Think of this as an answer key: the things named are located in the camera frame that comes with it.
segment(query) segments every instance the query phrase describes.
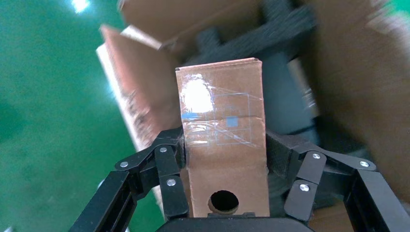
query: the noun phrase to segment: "brown cardboard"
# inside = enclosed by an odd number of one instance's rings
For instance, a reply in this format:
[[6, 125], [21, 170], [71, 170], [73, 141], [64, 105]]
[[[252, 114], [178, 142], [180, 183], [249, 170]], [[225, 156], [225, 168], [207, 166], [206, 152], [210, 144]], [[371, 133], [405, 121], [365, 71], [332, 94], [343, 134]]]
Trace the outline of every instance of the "brown cardboard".
[[[305, 69], [321, 113], [332, 115], [356, 138], [365, 142], [389, 185], [399, 198], [410, 202], [410, 180], [407, 178], [410, 176], [407, 167], [410, 150], [410, 27], [403, 22], [404, 18], [386, 14], [382, 8], [384, 0], [304, 1], [313, 5], [319, 23], [305, 59]], [[209, 26], [217, 26], [222, 31], [223, 40], [256, 27], [260, 2], [124, 0], [121, 10], [127, 22], [161, 42], [177, 41], [171, 48], [180, 58], [193, 50], [196, 32]], [[117, 32], [105, 33], [104, 37], [107, 45], [112, 44], [107, 47], [110, 47], [110, 58], [115, 76], [118, 76], [114, 83], [120, 83], [122, 76], [139, 82], [146, 75], [147, 80], [152, 78], [155, 82], [175, 81], [172, 68], [176, 65], [171, 64], [175, 63], [175, 58], [126, 40]], [[146, 91], [137, 100], [147, 106], [149, 101], [146, 99], [153, 93], [157, 94], [155, 90]], [[167, 98], [163, 104], [179, 105], [176, 94], [177, 91], [169, 93], [170, 98], [161, 95]], [[122, 90], [117, 99], [126, 102], [129, 96], [130, 92]], [[120, 104], [120, 108], [125, 111], [124, 119], [132, 130], [136, 121], [128, 112], [129, 107], [123, 105], [127, 104]], [[179, 111], [169, 112], [166, 116], [171, 121], [180, 118]], [[155, 125], [169, 121], [169, 118], [161, 118], [163, 115], [152, 117], [155, 119], [152, 126], [156, 129], [151, 130], [150, 139], [160, 128], [170, 127]]]
[[220, 190], [236, 214], [269, 216], [262, 63], [254, 58], [176, 71], [194, 217]]
[[367, 144], [410, 202], [410, 27], [383, 0], [309, 2], [319, 29], [306, 68], [321, 112]]
[[176, 61], [165, 53], [101, 27], [116, 73], [114, 88], [129, 128], [135, 131], [139, 149], [149, 146], [157, 135], [181, 125], [174, 68]]
[[220, 29], [222, 41], [228, 41], [258, 27], [262, 0], [120, 0], [127, 23], [135, 25], [186, 58], [196, 50], [195, 36], [210, 26]]
[[309, 227], [315, 232], [353, 232], [353, 227], [343, 202], [329, 208], [313, 211]]

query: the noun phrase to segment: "green floor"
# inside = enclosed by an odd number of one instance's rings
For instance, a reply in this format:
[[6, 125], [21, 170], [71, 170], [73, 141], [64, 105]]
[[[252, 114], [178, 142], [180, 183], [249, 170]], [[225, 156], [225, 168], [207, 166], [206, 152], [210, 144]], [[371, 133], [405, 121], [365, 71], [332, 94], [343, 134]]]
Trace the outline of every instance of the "green floor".
[[[67, 231], [133, 146], [95, 49], [116, 0], [0, 1], [0, 232]], [[396, 0], [410, 12], [410, 0]], [[163, 223], [152, 194], [131, 231]]]

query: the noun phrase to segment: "cardboard flap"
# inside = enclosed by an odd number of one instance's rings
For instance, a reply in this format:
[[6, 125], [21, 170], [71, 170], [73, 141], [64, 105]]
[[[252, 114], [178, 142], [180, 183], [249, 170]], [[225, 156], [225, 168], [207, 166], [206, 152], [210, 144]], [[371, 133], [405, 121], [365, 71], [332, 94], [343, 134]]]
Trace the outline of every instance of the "cardboard flap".
[[162, 130], [180, 126], [176, 60], [110, 27], [102, 26], [101, 33], [134, 134], [149, 145]]
[[309, 0], [319, 20], [313, 89], [321, 110], [370, 148], [410, 201], [410, 30], [385, 1]]
[[172, 42], [172, 52], [186, 58], [195, 53], [195, 36], [212, 26], [223, 41], [258, 27], [262, 0], [123, 0], [125, 21], [161, 42]]

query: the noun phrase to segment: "black machine part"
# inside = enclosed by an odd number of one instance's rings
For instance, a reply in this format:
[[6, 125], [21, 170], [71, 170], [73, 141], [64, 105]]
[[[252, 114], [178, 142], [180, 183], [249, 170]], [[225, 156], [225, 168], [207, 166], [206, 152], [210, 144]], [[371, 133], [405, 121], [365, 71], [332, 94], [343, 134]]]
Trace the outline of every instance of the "black machine part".
[[292, 183], [286, 218], [238, 216], [188, 218], [189, 207], [179, 170], [185, 165], [182, 127], [162, 131], [153, 144], [120, 160], [71, 232], [123, 232], [137, 201], [159, 185], [167, 231], [311, 232], [308, 222], [316, 192], [344, 201], [356, 232], [410, 232], [410, 217], [368, 160], [329, 152], [297, 136], [266, 135], [268, 168]]

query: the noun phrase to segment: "circular hole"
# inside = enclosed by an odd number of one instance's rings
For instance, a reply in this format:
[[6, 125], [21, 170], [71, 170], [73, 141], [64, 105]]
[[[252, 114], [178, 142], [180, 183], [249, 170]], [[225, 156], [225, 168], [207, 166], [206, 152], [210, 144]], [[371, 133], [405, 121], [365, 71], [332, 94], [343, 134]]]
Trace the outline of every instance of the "circular hole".
[[209, 209], [218, 214], [234, 214], [239, 206], [238, 198], [230, 191], [221, 190], [212, 194], [208, 202]]

